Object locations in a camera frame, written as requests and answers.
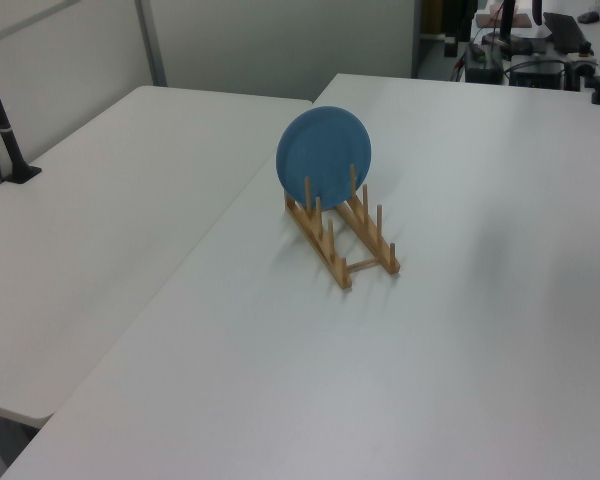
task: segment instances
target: plate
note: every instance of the plate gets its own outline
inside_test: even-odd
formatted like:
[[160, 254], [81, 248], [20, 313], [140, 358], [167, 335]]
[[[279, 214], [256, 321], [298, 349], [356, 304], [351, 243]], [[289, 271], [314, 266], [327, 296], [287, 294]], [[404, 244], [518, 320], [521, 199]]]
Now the plate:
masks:
[[356, 189], [371, 164], [371, 141], [351, 112], [318, 107], [296, 118], [282, 134], [276, 155], [278, 178], [296, 202], [306, 205], [304, 179], [311, 181], [311, 203], [320, 197], [323, 210], [351, 197], [350, 165], [356, 169]]

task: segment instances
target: wall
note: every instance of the wall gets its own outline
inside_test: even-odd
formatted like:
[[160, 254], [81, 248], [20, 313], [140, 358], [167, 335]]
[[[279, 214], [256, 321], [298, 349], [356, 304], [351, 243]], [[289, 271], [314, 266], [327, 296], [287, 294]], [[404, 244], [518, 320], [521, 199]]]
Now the wall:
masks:
[[151, 83], [134, 0], [80, 0], [0, 40], [0, 96], [27, 161]]
[[172, 87], [315, 100], [336, 73], [412, 73], [416, 0], [144, 3]]

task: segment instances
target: wooden peg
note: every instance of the wooden peg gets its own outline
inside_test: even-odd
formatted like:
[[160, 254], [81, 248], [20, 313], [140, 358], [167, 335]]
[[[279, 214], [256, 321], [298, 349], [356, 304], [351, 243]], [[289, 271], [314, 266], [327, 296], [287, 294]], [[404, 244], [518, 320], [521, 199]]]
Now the wooden peg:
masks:
[[311, 204], [313, 202], [311, 202], [311, 183], [309, 177], [304, 177], [304, 195], [307, 200], [307, 212], [311, 213]]
[[369, 196], [367, 195], [367, 184], [362, 186], [362, 206], [364, 207], [364, 226], [369, 225]]
[[322, 199], [316, 197], [316, 227], [318, 227], [318, 235], [322, 238]]
[[329, 220], [329, 260], [333, 260], [336, 252], [335, 239], [333, 238], [333, 220]]
[[349, 176], [351, 177], [351, 198], [356, 196], [356, 166], [352, 163], [349, 166]]
[[382, 205], [378, 205], [377, 216], [378, 236], [376, 237], [376, 241], [378, 242], [378, 245], [382, 245]]
[[346, 283], [347, 282], [347, 275], [349, 274], [349, 270], [347, 269], [347, 259], [346, 257], [342, 257], [342, 262], [340, 262], [340, 275], [342, 278], [342, 283]]

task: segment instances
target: table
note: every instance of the table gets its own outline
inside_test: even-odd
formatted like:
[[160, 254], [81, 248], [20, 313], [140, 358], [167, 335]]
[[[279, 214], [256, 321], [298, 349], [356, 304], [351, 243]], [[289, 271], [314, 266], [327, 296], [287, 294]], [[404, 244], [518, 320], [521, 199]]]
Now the table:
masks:
[[142, 87], [0, 186], [0, 415], [44, 424], [309, 105]]
[[369, 131], [399, 276], [340, 290], [269, 159], [5, 480], [600, 479], [600, 107], [349, 75], [316, 105]]

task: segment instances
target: black metal pole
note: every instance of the black metal pole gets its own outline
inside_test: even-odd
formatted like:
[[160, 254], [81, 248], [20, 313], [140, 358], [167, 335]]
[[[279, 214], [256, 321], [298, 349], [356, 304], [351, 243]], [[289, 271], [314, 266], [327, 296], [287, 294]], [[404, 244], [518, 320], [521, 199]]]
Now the black metal pole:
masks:
[[7, 149], [7, 153], [11, 158], [11, 164], [13, 165], [11, 175], [8, 175], [4, 180], [6, 182], [13, 183], [25, 183], [27, 180], [35, 177], [42, 169], [33, 167], [22, 158], [20, 147], [16, 141], [16, 136], [13, 133], [7, 112], [5, 112], [2, 106], [2, 100], [0, 100], [0, 136], [4, 142], [4, 146]]

